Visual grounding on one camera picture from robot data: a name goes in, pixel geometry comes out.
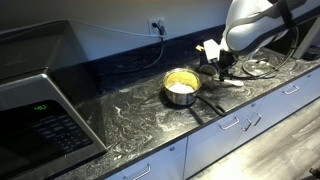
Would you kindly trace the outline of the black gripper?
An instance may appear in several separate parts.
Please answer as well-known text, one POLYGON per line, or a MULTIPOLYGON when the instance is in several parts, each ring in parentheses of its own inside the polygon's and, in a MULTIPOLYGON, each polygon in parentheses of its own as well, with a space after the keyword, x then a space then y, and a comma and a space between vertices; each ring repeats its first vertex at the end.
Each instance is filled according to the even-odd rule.
POLYGON ((228 51, 220 51, 218 67, 220 73, 224 75, 230 75, 230 68, 236 64, 236 57, 233 53, 228 51))

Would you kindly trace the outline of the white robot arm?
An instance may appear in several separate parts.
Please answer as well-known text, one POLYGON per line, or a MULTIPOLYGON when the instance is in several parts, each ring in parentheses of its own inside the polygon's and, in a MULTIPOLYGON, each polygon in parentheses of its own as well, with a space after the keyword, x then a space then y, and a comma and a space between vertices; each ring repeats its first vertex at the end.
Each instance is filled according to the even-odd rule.
POLYGON ((276 66, 260 60, 248 60, 243 68, 248 80, 266 78, 274 74, 297 50, 298 26, 320 15, 320 0, 233 0, 225 21, 219 44, 210 39, 204 42, 207 60, 200 63, 199 71, 210 75, 239 79, 229 72, 236 56, 252 55, 261 47, 282 38, 289 30, 294 33, 291 49, 276 66))

